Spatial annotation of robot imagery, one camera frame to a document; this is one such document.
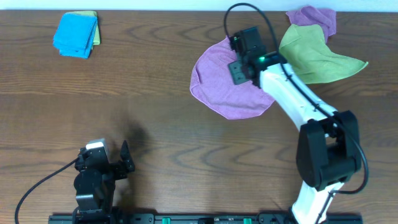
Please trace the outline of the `purple microfiber cloth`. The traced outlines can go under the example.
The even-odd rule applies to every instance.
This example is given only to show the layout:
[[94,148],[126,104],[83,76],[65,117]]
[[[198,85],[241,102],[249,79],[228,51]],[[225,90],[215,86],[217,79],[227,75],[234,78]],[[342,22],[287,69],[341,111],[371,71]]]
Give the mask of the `purple microfiber cloth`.
[[237,60],[229,39],[209,47],[197,60],[190,80],[191,94],[226,119],[248,119],[263,114],[273,97],[251,82],[233,83],[228,65]]

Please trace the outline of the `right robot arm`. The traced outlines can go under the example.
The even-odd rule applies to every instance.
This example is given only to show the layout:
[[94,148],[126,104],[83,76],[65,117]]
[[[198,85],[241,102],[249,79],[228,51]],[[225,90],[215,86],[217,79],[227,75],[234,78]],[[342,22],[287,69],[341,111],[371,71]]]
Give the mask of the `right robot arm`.
[[336,194],[357,194],[368,181],[355,115],[320,99],[277,52],[236,56],[228,65],[234,84],[252,81],[268,92],[299,131],[296,165],[303,183],[285,223],[362,223],[361,215],[327,214]]

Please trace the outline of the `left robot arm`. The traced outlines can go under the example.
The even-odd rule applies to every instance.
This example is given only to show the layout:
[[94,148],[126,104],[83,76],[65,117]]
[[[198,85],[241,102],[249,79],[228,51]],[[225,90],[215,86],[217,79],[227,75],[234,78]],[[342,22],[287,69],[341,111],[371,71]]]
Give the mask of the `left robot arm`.
[[74,180],[78,207],[72,213],[73,223],[128,223],[120,208],[113,206],[116,181],[127,178],[135,165],[127,142],[122,143],[121,159],[111,163],[105,139],[90,141],[80,149]]

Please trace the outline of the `green microfiber cloth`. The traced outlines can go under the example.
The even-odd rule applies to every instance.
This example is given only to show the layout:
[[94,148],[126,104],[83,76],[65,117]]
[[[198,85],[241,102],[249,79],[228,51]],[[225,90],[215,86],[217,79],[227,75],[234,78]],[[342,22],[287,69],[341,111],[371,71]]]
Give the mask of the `green microfiber cloth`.
[[368,65],[362,60],[332,52],[319,25],[290,25],[280,42],[279,53],[306,84],[349,78]]

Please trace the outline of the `crumpled purple cloth at back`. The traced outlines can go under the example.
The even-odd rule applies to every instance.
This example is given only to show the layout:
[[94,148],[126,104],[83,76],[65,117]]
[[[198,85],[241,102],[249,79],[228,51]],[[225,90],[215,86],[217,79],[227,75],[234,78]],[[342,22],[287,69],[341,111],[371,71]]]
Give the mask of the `crumpled purple cloth at back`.
[[287,11],[285,13],[291,24],[298,26],[319,25],[325,36],[325,42],[330,36],[336,34],[336,12],[328,8],[315,8],[313,6],[304,6],[297,10]]

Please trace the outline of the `folded green cloth under blue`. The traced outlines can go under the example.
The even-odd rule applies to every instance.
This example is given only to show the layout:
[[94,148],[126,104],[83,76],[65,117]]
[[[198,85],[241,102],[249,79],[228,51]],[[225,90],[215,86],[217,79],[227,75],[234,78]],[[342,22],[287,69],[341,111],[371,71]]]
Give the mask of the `folded green cloth under blue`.
[[[76,14],[79,16],[91,16],[91,17],[98,17],[98,14],[96,11],[73,11],[70,12],[70,14]],[[95,25],[95,35],[93,39],[93,45],[99,45],[101,43],[100,39],[100,30],[98,27],[98,24]]]

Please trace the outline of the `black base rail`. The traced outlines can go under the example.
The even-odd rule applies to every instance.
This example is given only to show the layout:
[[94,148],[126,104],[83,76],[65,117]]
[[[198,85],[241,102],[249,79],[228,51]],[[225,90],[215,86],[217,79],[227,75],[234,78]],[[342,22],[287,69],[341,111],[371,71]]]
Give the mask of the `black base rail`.
[[[292,216],[283,213],[261,213],[259,215],[153,215],[151,213],[134,213],[113,220],[85,220],[83,216],[51,215],[49,224],[71,223],[120,223],[120,224],[288,224],[297,223]],[[362,224],[360,215],[328,215],[329,224]]]

